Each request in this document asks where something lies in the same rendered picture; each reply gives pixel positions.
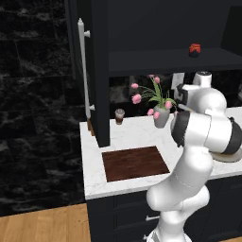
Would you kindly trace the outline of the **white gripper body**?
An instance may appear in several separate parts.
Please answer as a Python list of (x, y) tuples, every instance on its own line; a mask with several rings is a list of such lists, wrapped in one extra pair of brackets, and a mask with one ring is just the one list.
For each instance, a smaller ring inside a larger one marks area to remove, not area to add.
[(174, 73), (172, 76), (171, 89), (175, 91), (180, 84), (183, 84), (183, 79), (184, 73)]

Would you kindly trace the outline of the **red jam jar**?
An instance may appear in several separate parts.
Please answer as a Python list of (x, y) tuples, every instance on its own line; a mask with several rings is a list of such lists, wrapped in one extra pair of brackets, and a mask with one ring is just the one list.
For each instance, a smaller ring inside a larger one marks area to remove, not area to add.
[(200, 44), (199, 43), (192, 43), (189, 46), (189, 56), (191, 58), (197, 58), (200, 54)]

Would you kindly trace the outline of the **dark cabinet door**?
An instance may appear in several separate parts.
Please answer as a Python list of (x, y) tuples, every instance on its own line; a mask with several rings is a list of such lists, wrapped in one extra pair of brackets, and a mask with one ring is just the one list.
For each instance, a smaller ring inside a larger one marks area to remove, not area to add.
[(85, 38), (85, 55), (91, 121), (100, 147), (110, 144), (110, 100), (108, 57), (108, 0), (64, 0), (73, 79), (84, 100), (82, 63), (78, 36), (78, 19), (91, 32)]

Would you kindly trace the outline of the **dark wooden cutting board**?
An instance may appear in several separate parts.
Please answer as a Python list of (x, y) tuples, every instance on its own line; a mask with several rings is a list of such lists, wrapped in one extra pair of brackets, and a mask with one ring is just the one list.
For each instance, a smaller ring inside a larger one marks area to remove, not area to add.
[(169, 169), (156, 146), (102, 153), (107, 182), (168, 174)]

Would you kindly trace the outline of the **dark base cabinet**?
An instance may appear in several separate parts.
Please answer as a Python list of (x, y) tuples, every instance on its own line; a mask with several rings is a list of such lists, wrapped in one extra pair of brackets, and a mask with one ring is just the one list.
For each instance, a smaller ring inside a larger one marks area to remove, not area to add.
[[(193, 242), (220, 242), (242, 236), (242, 175), (210, 180), (207, 206), (192, 214), (184, 231)], [(145, 242), (159, 213), (146, 203), (146, 193), (91, 199), (87, 202), (91, 242)]]

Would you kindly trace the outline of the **grey vase with pink tulips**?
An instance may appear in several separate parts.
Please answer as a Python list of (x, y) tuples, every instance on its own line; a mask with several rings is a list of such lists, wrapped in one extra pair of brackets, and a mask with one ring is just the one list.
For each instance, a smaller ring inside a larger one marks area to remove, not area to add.
[(156, 128), (162, 129), (169, 118), (170, 110), (172, 108), (177, 109), (177, 103), (169, 96), (169, 93), (163, 94), (161, 79), (158, 76), (150, 75), (149, 78), (153, 88), (141, 86), (138, 83), (130, 85), (133, 90), (143, 90), (141, 94), (133, 95), (131, 101), (133, 104), (139, 104), (143, 99), (147, 99), (148, 102), (155, 102), (156, 105), (147, 111), (147, 115), (153, 117)]

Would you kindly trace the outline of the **brown coffee cup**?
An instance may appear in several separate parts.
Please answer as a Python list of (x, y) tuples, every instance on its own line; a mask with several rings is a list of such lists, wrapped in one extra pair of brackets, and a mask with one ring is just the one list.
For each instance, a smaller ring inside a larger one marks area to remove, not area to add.
[(117, 125), (122, 124), (124, 115), (125, 115), (125, 111), (123, 109), (117, 109), (115, 111), (115, 121)]

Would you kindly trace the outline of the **grey round plate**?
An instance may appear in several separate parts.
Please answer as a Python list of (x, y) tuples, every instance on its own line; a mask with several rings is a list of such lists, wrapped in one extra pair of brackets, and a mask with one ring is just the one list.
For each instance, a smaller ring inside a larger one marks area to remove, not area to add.
[(222, 163), (236, 163), (242, 159), (242, 149), (238, 149), (234, 154), (220, 154), (211, 152), (214, 160)]

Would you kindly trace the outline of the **dark drawer front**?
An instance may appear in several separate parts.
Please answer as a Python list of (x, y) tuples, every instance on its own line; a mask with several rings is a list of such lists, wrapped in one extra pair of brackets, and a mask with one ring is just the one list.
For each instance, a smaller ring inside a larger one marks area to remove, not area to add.
[(158, 216), (160, 213), (151, 210), (147, 205), (135, 206), (118, 211), (114, 216), (114, 228), (126, 229), (146, 222), (147, 216)]

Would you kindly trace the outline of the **dark wall cabinet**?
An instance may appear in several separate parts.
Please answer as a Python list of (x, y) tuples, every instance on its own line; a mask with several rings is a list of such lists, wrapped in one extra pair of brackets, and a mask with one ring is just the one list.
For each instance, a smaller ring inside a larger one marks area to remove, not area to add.
[(242, 69), (242, 0), (108, 0), (108, 18), (113, 77)]

